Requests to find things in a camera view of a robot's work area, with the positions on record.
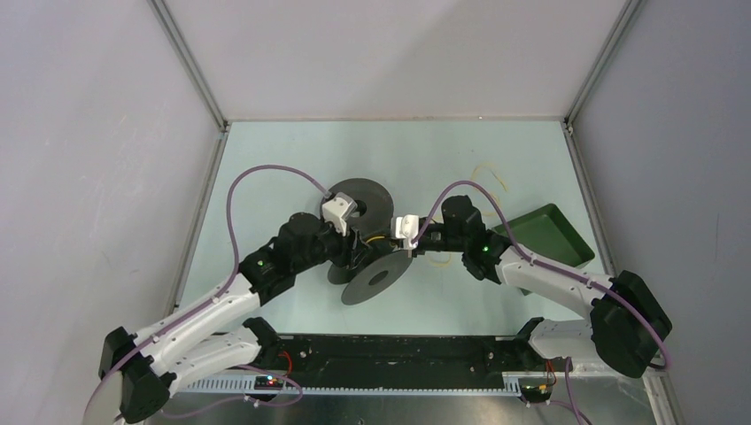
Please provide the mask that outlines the dark grey spool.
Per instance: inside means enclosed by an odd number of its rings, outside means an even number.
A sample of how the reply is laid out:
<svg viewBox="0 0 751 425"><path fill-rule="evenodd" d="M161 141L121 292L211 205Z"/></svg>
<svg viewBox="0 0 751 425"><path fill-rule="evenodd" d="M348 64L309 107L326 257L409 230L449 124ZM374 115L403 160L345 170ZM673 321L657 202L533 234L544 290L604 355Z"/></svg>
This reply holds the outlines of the dark grey spool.
<svg viewBox="0 0 751 425"><path fill-rule="evenodd" d="M347 219L362 240L390 233L394 204L390 192L380 183L367 178L342 180L329 188L351 197L357 204L353 216Z"/></svg>
<svg viewBox="0 0 751 425"><path fill-rule="evenodd" d="M411 266L413 258L404 251L375 256L356 268L330 266L329 283L342 285L341 302L357 305L379 295L395 283Z"/></svg>

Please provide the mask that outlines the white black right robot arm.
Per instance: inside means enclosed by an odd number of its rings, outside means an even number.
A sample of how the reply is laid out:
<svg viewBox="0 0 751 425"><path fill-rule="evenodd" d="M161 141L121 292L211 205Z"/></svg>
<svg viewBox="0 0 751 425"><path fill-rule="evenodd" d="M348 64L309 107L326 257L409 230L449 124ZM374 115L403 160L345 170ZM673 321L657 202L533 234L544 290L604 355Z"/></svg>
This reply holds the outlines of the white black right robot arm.
<svg viewBox="0 0 751 425"><path fill-rule="evenodd" d="M590 329L589 346L621 375L639 378L656 366L654 357L662 351L672 323L638 274L585 274L541 256L488 229L467 196L447 198L441 213L440 223L413 214L396 217L391 234L414 254L458 252L477 280L535 293L578 314Z"/></svg>

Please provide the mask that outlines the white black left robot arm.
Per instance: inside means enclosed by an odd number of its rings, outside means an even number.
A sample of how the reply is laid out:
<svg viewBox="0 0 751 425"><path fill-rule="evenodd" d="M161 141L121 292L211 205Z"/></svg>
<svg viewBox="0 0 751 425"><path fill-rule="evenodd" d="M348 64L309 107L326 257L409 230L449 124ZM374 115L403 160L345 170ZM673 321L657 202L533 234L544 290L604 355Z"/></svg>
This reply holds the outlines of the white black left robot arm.
<svg viewBox="0 0 751 425"><path fill-rule="evenodd" d="M99 376L103 381L116 372L122 376L120 419L144 421L179 389L222 369L251 363L272 367L280 345L264 320L252 320L222 338L213 333L291 289L299 274L326 262L357 269L383 245L367 243L356 231L341 234L311 213L296 213L268 243L236 259L226 281L192 304L136 332L111 331Z"/></svg>

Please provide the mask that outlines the green tray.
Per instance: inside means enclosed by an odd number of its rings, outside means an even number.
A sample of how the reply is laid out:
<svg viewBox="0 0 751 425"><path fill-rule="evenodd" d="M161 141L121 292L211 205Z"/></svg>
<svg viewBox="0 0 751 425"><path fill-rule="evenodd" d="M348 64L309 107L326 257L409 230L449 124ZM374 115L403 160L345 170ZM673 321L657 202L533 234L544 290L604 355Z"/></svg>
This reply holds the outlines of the green tray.
<svg viewBox="0 0 751 425"><path fill-rule="evenodd" d="M595 254L562 210L547 204L508 222L518 243L566 266L582 268Z"/></svg>

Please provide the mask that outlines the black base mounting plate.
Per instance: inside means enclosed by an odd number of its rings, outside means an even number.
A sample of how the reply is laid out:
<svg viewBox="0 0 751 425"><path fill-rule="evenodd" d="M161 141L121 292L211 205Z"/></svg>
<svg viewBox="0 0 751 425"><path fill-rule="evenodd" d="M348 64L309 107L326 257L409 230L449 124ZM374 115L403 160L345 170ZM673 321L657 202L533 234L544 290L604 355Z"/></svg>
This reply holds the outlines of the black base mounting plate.
<svg viewBox="0 0 751 425"><path fill-rule="evenodd" d="M287 335L251 366L289 372L307 389L501 390L506 373L542 372L521 336Z"/></svg>

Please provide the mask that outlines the right aluminium frame post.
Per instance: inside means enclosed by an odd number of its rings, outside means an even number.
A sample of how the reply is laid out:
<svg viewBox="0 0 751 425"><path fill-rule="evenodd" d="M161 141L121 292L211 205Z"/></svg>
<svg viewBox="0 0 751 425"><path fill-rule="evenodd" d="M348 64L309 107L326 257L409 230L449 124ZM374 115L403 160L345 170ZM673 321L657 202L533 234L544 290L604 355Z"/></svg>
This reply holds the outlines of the right aluminium frame post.
<svg viewBox="0 0 751 425"><path fill-rule="evenodd" d="M605 73L618 49L621 47L623 39L630 31L633 21L638 17L644 3L645 1L642 0L628 0L619 11L615 23L609 29L605 41L601 45L591 68L585 76L584 82L578 89L564 117L563 122L566 131L570 135L574 134L577 118L585 108L589 97L596 89L602 75Z"/></svg>

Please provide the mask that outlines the aluminium frame post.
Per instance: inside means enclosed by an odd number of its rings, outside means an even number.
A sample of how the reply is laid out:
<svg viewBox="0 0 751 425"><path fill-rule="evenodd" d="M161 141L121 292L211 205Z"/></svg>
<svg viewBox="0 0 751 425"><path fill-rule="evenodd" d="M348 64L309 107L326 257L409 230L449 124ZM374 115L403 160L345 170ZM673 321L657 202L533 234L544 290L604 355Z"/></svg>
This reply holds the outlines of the aluminium frame post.
<svg viewBox="0 0 751 425"><path fill-rule="evenodd" d="M644 3L645 1L642 0L628 0L619 11L615 23L609 29L605 41L601 45L591 68L585 76L584 82L578 89L564 117L563 122L566 131L570 135L574 134L577 118L585 108L589 97L596 89L602 75L605 73L618 49L621 47L623 39L630 31L633 21L638 17Z"/></svg>
<svg viewBox="0 0 751 425"><path fill-rule="evenodd" d="M151 7L186 76L209 113L212 123L221 133L227 132L229 127L228 119L221 110L209 81L206 79L200 64L193 54L168 2L164 0L148 0L147 4Z"/></svg>

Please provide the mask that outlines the left aluminium frame post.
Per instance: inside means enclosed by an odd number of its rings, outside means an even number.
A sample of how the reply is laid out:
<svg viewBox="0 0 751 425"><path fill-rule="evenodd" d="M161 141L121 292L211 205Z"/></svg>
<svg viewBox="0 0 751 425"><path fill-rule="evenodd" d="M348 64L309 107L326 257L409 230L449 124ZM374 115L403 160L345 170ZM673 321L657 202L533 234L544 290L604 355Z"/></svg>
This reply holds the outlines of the left aluminium frame post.
<svg viewBox="0 0 751 425"><path fill-rule="evenodd" d="M227 132L229 127L228 119L221 110L209 81L206 79L200 64L193 54L168 2L164 0L148 0L147 4L151 7L186 76L209 113L212 123L221 133Z"/></svg>

